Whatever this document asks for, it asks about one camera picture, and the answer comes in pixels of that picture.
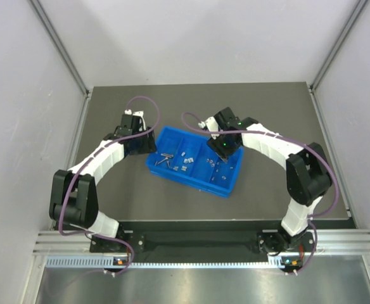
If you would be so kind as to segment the blue compartment bin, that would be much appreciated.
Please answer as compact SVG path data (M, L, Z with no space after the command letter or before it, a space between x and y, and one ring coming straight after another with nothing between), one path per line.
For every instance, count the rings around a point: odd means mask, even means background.
M165 126L156 140L157 152L148 156L146 165L154 175L227 198L238 179L243 150L237 150L228 158L228 163L224 163L208 147L207 141L205 136ZM165 158L161 153L173 155L167 160L170 161L170 168L167 167L167 161L155 165L157 161ZM184 163L186 158L193 158L193 162ZM212 165L209 165L207 159L211 159ZM186 170L181 170L182 166L186 166Z

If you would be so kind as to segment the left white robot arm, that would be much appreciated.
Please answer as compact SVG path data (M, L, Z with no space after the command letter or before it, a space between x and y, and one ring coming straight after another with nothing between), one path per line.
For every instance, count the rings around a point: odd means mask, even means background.
M117 238L122 230L99 210L97 185L117 163L128 156L156 152L154 132L143 111L125 110L120 125L79 164L53 176L49 217L92 234Z

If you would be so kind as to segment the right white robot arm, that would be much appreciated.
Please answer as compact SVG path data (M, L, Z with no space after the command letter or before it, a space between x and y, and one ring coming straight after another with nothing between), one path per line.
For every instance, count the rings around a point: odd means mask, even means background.
M199 128L210 134L207 144L226 161L240 148L252 149L277 163L286 173L290 202L278 230L280 247L289 249L306 232L309 217L333 184L321 145L298 144L265 128L251 117L239 119L227 107Z

